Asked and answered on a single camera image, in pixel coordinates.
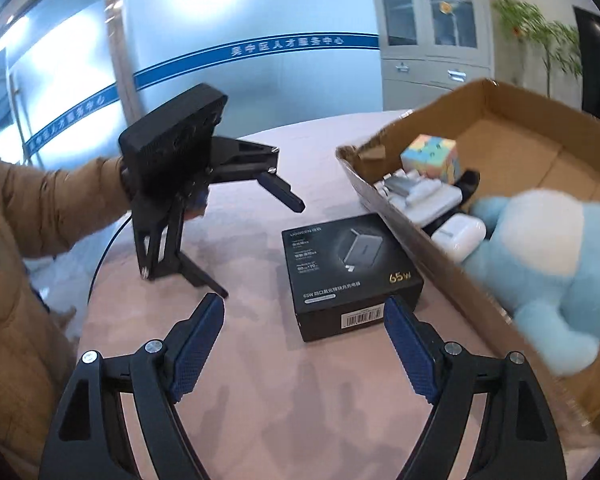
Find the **left forearm tan jacket sleeve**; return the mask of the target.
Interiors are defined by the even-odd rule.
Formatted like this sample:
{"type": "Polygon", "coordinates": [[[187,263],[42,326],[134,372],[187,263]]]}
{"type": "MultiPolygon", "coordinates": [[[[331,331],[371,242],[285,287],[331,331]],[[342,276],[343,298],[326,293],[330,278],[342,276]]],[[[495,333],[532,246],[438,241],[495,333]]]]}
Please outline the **left forearm tan jacket sleeve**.
{"type": "Polygon", "coordinates": [[[130,209],[120,157],[75,170],[42,170],[0,159],[0,225],[27,259],[68,252],[130,209]]]}

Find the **person's left hand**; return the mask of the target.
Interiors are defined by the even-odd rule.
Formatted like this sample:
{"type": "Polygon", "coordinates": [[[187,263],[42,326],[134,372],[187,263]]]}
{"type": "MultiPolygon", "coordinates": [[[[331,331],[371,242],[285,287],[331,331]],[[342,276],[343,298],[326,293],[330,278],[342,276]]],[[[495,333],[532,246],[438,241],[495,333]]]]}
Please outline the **person's left hand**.
{"type": "Polygon", "coordinates": [[[189,197],[185,201],[184,221],[203,217],[208,207],[208,194],[189,197]]]}

